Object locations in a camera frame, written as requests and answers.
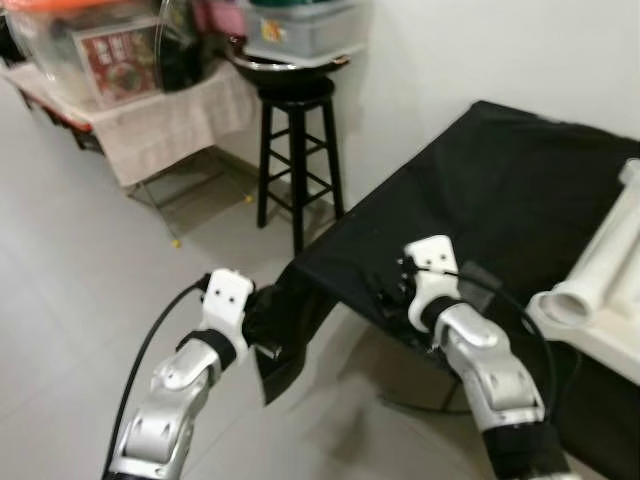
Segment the beige cloth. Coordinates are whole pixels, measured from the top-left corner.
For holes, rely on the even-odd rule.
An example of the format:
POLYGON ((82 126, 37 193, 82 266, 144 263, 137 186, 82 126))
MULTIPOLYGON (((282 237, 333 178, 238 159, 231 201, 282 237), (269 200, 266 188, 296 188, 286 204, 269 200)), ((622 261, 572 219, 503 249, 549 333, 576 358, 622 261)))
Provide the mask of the beige cloth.
POLYGON ((183 157, 214 146, 225 134, 242 131, 259 113, 255 88, 228 63, 187 90, 97 111, 60 99, 29 63, 0 67, 0 78, 70 128, 91 133, 122 187, 154 177, 183 157))

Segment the white plastic table leg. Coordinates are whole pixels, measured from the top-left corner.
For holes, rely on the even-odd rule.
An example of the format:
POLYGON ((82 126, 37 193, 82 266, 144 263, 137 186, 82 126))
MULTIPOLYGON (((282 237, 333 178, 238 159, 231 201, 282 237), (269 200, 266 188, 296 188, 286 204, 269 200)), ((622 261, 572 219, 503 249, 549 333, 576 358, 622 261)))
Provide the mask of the white plastic table leg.
POLYGON ((540 302, 553 323, 582 326, 602 310, 640 237, 640 160, 631 157, 620 173, 623 191, 577 264, 540 302))

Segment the black tablecloth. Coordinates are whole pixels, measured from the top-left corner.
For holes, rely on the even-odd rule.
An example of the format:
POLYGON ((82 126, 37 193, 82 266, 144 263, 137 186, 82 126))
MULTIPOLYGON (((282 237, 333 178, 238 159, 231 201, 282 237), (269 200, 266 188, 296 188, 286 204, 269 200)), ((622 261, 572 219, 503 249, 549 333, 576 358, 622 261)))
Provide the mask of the black tablecloth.
POLYGON ((458 283, 463 301, 507 334, 556 425, 564 453, 609 480, 640 480, 639 389, 595 360, 558 365, 550 338, 527 315, 536 293, 562 282, 622 192, 636 140, 588 125, 553 122, 494 102, 475 102, 430 145, 285 266, 274 328, 278 360, 256 353, 266 402, 305 369, 307 348, 344 305, 460 379, 428 338, 381 319, 380 289, 393 287, 404 247, 452 239, 458 270, 475 262, 502 282, 497 293, 458 283))

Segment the metal side table frame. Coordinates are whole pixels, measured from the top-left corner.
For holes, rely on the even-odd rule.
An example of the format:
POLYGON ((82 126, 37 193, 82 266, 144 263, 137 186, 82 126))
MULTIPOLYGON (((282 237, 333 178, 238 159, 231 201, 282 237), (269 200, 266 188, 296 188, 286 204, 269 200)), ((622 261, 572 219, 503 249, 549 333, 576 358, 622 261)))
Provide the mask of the metal side table frame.
POLYGON ((257 178, 256 170, 248 168, 236 155, 209 147, 125 188, 125 195, 155 212, 170 246, 179 250, 184 234, 196 224, 195 220, 183 218, 184 210, 197 209, 206 196, 232 193, 244 204, 252 204, 257 196, 257 178))

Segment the pink object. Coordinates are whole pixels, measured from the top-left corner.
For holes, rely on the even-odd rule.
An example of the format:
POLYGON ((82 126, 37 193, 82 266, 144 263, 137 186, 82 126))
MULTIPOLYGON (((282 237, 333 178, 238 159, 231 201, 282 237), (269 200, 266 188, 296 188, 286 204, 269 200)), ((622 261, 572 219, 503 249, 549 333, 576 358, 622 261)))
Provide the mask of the pink object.
POLYGON ((197 23, 206 31, 244 36, 244 13, 237 0, 192 0, 197 23))

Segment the red printed box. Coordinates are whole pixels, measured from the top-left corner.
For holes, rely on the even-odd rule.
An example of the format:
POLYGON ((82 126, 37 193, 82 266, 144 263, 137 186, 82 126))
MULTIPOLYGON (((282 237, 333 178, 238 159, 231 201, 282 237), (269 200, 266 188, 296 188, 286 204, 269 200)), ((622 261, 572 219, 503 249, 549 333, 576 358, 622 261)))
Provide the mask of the red printed box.
POLYGON ((161 91, 157 27, 159 19, 150 15, 73 33, 87 91, 84 105, 93 110, 115 108, 161 91))

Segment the white plastic children table top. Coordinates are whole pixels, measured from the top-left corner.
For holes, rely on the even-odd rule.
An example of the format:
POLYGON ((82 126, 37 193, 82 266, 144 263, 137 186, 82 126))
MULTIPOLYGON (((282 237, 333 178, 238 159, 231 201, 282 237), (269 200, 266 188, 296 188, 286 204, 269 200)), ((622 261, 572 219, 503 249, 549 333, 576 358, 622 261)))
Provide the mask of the white plastic children table top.
POLYGON ((536 293, 526 307, 527 314, 550 339, 570 344, 634 384, 639 383, 640 374, 639 243, 640 237, 605 306, 596 311, 589 324, 566 326, 549 319, 540 302, 561 282, 549 291, 536 293))

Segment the clear bin orange lid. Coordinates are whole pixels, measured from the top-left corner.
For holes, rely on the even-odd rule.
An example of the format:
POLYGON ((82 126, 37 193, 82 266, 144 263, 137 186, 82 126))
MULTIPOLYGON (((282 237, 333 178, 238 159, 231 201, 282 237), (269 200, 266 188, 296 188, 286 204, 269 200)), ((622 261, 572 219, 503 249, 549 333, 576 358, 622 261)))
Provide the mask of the clear bin orange lid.
POLYGON ((81 108, 87 99, 81 60, 72 35, 156 17, 150 0, 4 0, 6 22, 15 41, 61 99, 81 108))

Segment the black object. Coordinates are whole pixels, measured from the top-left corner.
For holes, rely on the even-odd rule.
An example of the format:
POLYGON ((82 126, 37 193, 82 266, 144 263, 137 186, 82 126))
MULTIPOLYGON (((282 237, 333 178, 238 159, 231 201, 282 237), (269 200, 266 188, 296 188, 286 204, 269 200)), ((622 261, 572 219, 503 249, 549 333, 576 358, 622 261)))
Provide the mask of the black object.
POLYGON ((157 44, 157 73, 161 90, 174 93, 205 81, 216 72, 220 38, 207 33, 183 35, 165 28, 157 44))

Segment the clear plastic storage box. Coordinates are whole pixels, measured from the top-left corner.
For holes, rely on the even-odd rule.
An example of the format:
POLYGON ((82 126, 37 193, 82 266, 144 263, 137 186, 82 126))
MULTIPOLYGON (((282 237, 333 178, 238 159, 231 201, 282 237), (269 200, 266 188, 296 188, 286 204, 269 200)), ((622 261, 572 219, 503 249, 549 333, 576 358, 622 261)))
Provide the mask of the clear plastic storage box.
POLYGON ((366 44, 369 0, 239 0, 244 52, 297 67, 351 55, 366 44))

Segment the black stool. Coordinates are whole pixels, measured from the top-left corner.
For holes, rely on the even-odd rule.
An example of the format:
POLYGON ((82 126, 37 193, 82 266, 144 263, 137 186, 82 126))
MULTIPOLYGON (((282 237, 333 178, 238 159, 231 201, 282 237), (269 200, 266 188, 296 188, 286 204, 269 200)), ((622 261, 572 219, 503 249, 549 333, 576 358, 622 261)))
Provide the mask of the black stool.
POLYGON ((305 250, 305 210, 332 196, 334 218, 346 215, 340 174, 337 91, 321 77, 257 90, 260 100, 257 227, 268 224, 268 201, 291 215, 292 250, 305 250))

